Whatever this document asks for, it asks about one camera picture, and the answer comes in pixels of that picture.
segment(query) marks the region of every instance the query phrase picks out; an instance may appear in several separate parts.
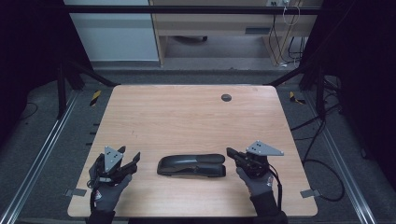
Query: black stapler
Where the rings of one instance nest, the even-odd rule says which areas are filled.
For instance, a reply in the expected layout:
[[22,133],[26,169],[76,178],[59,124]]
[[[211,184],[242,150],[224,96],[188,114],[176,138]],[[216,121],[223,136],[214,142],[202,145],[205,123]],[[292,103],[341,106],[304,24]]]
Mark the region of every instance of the black stapler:
[[158,163],[157,174],[223,177],[226,175],[224,161],[221,154],[167,156]]

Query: gray carpet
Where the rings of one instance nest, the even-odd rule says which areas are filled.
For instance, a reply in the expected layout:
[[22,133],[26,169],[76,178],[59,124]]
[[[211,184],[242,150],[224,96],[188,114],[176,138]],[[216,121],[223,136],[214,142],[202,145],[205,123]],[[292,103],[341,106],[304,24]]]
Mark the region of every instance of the gray carpet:
[[[265,83],[266,79],[269,79],[269,77],[262,77],[260,74],[238,76],[236,73],[229,74],[219,71],[214,74],[206,72],[205,74],[192,73],[192,75],[181,72],[175,75],[153,75],[146,71],[145,75],[118,74],[107,77],[122,84],[259,84]],[[14,134],[0,151],[0,168],[3,171],[0,174],[3,180],[0,196],[2,211],[16,193],[55,121],[58,109],[55,84],[50,83],[31,93],[29,102],[37,104],[37,111],[33,116],[22,120],[17,125]],[[92,95],[97,90],[101,90],[102,94],[96,106],[89,106]],[[90,150],[90,146],[87,144],[94,139],[94,135],[90,133],[97,130],[97,126],[94,124],[100,122],[111,91],[111,88],[86,78],[86,87],[80,92],[75,109],[49,155],[30,197],[21,210],[19,223],[81,221],[67,215],[70,198],[64,196],[64,192],[66,189],[74,188],[77,184],[82,166]],[[278,88],[279,98],[289,125],[295,127],[313,118],[314,114],[308,105],[291,102],[290,91],[295,92],[297,99],[304,99],[304,94],[299,92],[295,85]],[[337,103],[334,97],[328,98],[328,101],[327,106]],[[26,107],[23,116],[34,111],[32,106]],[[337,111],[332,112],[327,118],[326,125],[331,130],[337,145],[342,149],[343,157],[359,183],[377,222],[396,223],[395,192],[386,182],[375,162],[361,157],[359,146],[343,115]],[[292,132],[293,137],[296,139],[312,137],[317,128],[318,124],[314,122]],[[295,142],[302,157],[309,146],[310,139],[296,140]],[[321,136],[313,145],[308,158],[323,161],[333,167],[332,159]],[[305,171],[311,186],[314,189],[320,189],[323,196],[335,198],[340,195],[341,188],[338,180],[329,170],[310,162],[306,164]],[[337,203],[321,198],[316,198],[316,201],[318,204],[316,216],[290,217],[290,223],[361,223],[347,194]]]

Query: wooden tabletop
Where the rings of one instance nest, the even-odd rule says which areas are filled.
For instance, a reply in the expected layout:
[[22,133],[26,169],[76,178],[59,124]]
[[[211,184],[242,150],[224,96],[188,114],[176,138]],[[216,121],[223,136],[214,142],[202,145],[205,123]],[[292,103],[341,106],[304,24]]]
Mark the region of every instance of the wooden tabletop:
[[[222,94],[232,100],[224,102]],[[283,185],[282,208],[291,217],[318,209],[279,102],[276,89],[249,85],[121,85],[114,88],[68,208],[71,217],[90,215],[88,170],[105,146],[126,146],[122,165],[137,152],[137,173],[121,194],[118,217],[254,217],[248,189],[235,172],[226,147],[245,151],[256,140],[285,153],[268,157]],[[177,154],[225,156],[225,177],[157,175],[161,158]],[[274,194],[277,195],[276,183]]]

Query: gray glove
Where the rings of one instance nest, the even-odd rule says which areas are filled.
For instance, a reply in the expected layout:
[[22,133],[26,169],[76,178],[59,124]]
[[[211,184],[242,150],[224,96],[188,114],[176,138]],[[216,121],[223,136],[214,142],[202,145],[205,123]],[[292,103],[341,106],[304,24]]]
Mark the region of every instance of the gray glove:
[[[95,164],[90,169],[90,178],[93,180],[95,175]],[[132,180],[132,175],[127,175],[116,186],[101,185],[95,194],[96,210],[104,212],[113,212],[120,199],[122,191],[128,186]]]
[[272,190],[274,177],[270,172],[258,179],[250,179],[241,167],[236,167],[236,173],[247,185],[250,196],[257,196]]

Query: white wall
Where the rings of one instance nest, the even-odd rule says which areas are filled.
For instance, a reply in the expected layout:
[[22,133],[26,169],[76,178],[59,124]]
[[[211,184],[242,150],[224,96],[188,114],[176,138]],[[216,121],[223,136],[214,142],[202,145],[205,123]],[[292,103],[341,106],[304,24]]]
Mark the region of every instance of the white wall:
[[[64,0],[66,5],[147,6],[148,0]],[[71,14],[92,62],[158,62],[149,14]]]

